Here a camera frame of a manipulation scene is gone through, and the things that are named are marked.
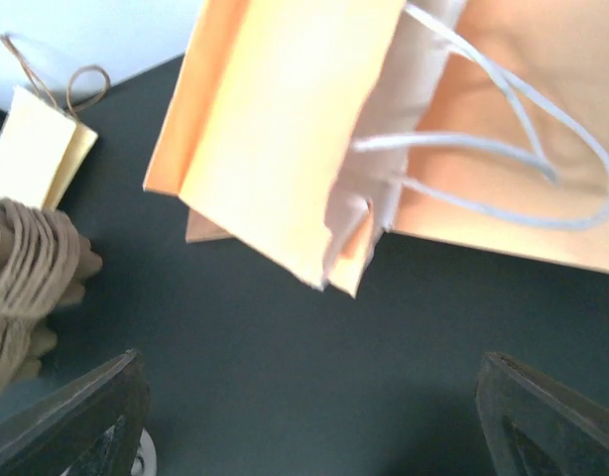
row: dark surface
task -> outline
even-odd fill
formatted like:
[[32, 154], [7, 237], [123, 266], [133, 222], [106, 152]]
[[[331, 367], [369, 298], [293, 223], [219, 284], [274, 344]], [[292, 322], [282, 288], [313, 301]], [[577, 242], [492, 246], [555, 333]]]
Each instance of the dark surface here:
[[52, 319], [46, 378], [0, 418], [129, 347], [162, 476], [493, 475], [474, 406], [485, 351], [609, 408], [609, 276], [385, 236], [353, 300], [234, 240], [187, 245], [186, 208], [141, 188], [179, 66], [81, 114], [100, 140], [61, 208], [104, 269]]
[[128, 351], [0, 424], [0, 476], [127, 476], [148, 409]]
[[486, 354], [476, 407], [500, 476], [609, 476], [609, 412], [509, 355]]

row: white string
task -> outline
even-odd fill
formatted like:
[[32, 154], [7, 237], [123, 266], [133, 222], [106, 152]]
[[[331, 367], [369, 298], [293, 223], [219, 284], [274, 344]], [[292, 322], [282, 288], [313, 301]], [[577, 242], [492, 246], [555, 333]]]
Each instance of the white string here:
[[[568, 127], [571, 131], [573, 131], [599, 157], [600, 161], [604, 166], [604, 169], [606, 170], [606, 173], [609, 176], [609, 154], [591, 134], [589, 134], [580, 124], [578, 124], [575, 120], [568, 116], [564, 111], [562, 111], [560, 108], [551, 103], [548, 99], [538, 93], [532, 86], [522, 81], [515, 74], [502, 68], [490, 59], [484, 57], [468, 42], [463, 40], [456, 33], [450, 30], [447, 26], [443, 25], [439, 20], [437, 20], [429, 13], [413, 5], [412, 3], [407, 4], [407, 6], [405, 7], [405, 12], [413, 16], [416, 20], [421, 22], [426, 27], [430, 28], [431, 30], [445, 37], [449, 42], [451, 42], [451, 50], [453, 53], [461, 55], [462, 57], [467, 58], [469, 60], [475, 61], [479, 65], [481, 65], [481, 67], [483, 67], [487, 71], [488, 75], [492, 78], [494, 83], [497, 84], [497, 86], [501, 88], [506, 97], [508, 97], [508, 100], [510, 100], [510, 92], [508, 91], [511, 91], [511, 93], [514, 94], [514, 96], [516, 97], [516, 94], [510, 87], [513, 86], [517, 90], [522, 92], [524, 95], [526, 95], [532, 102], [541, 107], [547, 114], [553, 116], [566, 127]], [[516, 103], [513, 101], [510, 101], [510, 103], [518, 115], [519, 106], [520, 108], [522, 108], [523, 106], [520, 103], [516, 105]], [[526, 132], [528, 132], [528, 126], [526, 124], [531, 125], [531, 122], [529, 121], [529, 117], [527, 117], [527, 113], [524, 109], [523, 113], [525, 114], [527, 120], [522, 120], [521, 123], [523, 124]], [[536, 150], [538, 147], [536, 142], [538, 140], [536, 132], [534, 132], [533, 134], [528, 134], [528, 136], [530, 136], [532, 146], [534, 150]], [[396, 148], [408, 148], [413, 146], [457, 146], [480, 149], [490, 153], [502, 154], [507, 157], [521, 161], [527, 165], [536, 167], [541, 172], [543, 172], [546, 177], [550, 179], [553, 179], [555, 177], [553, 169], [548, 163], [548, 160], [544, 154], [539, 155], [539, 153], [536, 153], [537, 157], [535, 157], [527, 151], [513, 146], [508, 146], [498, 141], [474, 138], [465, 134], [448, 134], [441, 132], [389, 134], [369, 137], [365, 139], [357, 139], [352, 143], [352, 147], [356, 151], [386, 150]], [[481, 212], [486, 215], [490, 215], [502, 220], [511, 221], [513, 223], [522, 225], [562, 230], [582, 230], [596, 226], [609, 219], [609, 197], [604, 206], [602, 206], [602, 208], [600, 208], [600, 210], [592, 216], [572, 220], [559, 220], [554, 218], [538, 218], [508, 210], [503, 210], [485, 203], [459, 198], [449, 193], [427, 186], [424, 183], [421, 183], [416, 178], [410, 178], [406, 175], [397, 174], [392, 176], [391, 179], [400, 182], [405, 187], [414, 189], [420, 193], [424, 193], [433, 198], [446, 201], [462, 208]]]

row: tag string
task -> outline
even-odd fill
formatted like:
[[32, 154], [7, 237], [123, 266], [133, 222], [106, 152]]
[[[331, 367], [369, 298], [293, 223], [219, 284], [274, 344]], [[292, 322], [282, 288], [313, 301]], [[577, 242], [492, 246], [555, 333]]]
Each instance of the tag string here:
[[[33, 69], [29, 66], [29, 63], [27, 62], [25, 57], [20, 53], [20, 51], [12, 43], [11, 39], [9, 38], [9, 35], [1, 34], [0, 41], [5, 46], [5, 48], [7, 50], [9, 50], [9, 52], [14, 56], [14, 58], [16, 58], [16, 60], [18, 60], [18, 63], [20, 64], [21, 68], [23, 69], [25, 76], [27, 76], [27, 78], [29, 79], [29, 82], [31, 82], [31, 85], [33, 86], [34, 90], [36, 91], [36, 94], [38, 95], [38, 97], [42, 97], [42, 95], [44, 93], [46, 95], [46, 97], [51, 101], [51, 103], [53, 104], [55, 109], [61, 109], [60, 106], [58, 105], [58, 101], [56, 100], [56, 97], [52, 95], [51, 91], [49, 90], [49, 88], [47, 87], [45, 82], [42, 81], [40, 79], [40, 77], [36, 74], [36, 72], [33, 71]], [[102, 89], [97, 94], [95, 94], [93, 97], [91, 97], [90, 99], [87, 99], [86, 101], [84, 101], [80, 104], [73, 105], [71, 102], [71, 98], [73, 95], [73, 86], [75, 85], [75, 81], [82, 74], [84, 74], [85, 72], [89, 72], [89, 71], [99, 72], [102, 75], [102, 77], [104, 78], [104, 85], [103, 85]], [[82, 111], [82, 110], [86, 109], [87, 107], [92, 106], [96, 102], [99, 102], [102, 99], [102, 97], [104, 97], [106, 92], [108, 92], [108, 89], [110, 89], [110, 76], [108, 75], [108, 72], [106, 72], [106, 70], [102, 66], [100, 66], [99, 64], [89, 64], [87, 66], [78, 68], [71, 75], [70, 79], [68, 80], [68, 85], [66, 86], [66, 108], [68, 109], [68, 112], [70, 113], [71, 116], [73, 116], [74, 118], [77, 118], [78, 111]]]
[[[537, 92], [532, 86], [524, 82], [515, 74], [491, 61], [472, 45], [456, 34], [452, 29], [441, 23], [433, 15], [422, 10], [417, 5], [409, 2], [404, 8], [404, 12], [419, 23], [440, 35], [449, 43], [449, 51], [468, 60], [479, 64], [496, 84], [501, 92], [506, 96], [512, 109], [516, 113], [519, 121], [523, 125], [525, 132], [530, 139], [534, 153], [524, 149], [503, 144], [499, 141], [484, 139], [467, 134], [447, 133], [447, 132], [411, 132], [407, 134], [385, 134], [379, 136], [354, 139], [351, 143], [353, 150], [357, 152], [382, 151], [392, 149], [411, 149], [412, 147], [462, 147], [482, 150], [493, 154], [499, 154], [517, 160], [523, 164], [535, 167], [542, 172], [550, 181], [556, 182], [557, 176], [553, 165], [543, 151], [540, 140], [536, 133], [532, 121], [520, 103], [514, 89], [520, 91], [532, 102], [538, 105], [544, 112], [564, 124], [574, 134], [598, 156], [608, 177], [609, 177], [609, 154], [604, 148], [589, 134], [584, 127], [578, 124], [568, 114], [562, 111], [555, 104], [551, 103], [542, 94]], [[605, 204], [592, 216], [577, 218], [573, 220], [560, 220], [555, 218], [539, 218], [522, 213], [497, 208], [492, 205], [473, 200], [466, 200], [432, 188], [416, 178], [408, 177], [405, 174], [395, 174], [390, 176], [390, 181], [400, 183], [406, 188], [413, 189], [419, 193], [426, 194], [432, 198], [445, 201], [455, 206], [471, 211], [480, 212], [504, 221], [512, 223], [534, 226], [540, 228], [550, 228], [556, 230], [584, 230], [599, 225], [609, 219], [609, 196]]]

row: tabletop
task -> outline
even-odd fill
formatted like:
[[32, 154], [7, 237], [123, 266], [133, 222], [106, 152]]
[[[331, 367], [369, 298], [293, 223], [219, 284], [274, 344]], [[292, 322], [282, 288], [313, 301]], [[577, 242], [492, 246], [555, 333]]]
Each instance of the tabletop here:
[[352, 299], [236, 240], [186, 244], [186, 207], [142, 191], [180, 65], [81, 113], [100, 138], [61, 209], [104, 268], [0, 418], [128, 348], [162, 476], [493, 475], [474, 407], [486, 351], [609, 408], [607, 275], [387, 235]]

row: white background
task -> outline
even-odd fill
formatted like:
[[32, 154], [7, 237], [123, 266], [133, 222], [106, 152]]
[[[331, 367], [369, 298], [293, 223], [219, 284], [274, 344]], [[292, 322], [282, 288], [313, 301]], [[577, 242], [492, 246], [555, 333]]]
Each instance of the white background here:
[[[71, 74], [98, 63], [113, 83], [183, 53], [201, 0], [0, 0], [0, 33], [27, 57], [34, 71], [63, 98]], [[0, 109], [9, 110], [15, 84], [28, 84], [0, 43]], [[103, 81], [80, 77], [78, 96]]]

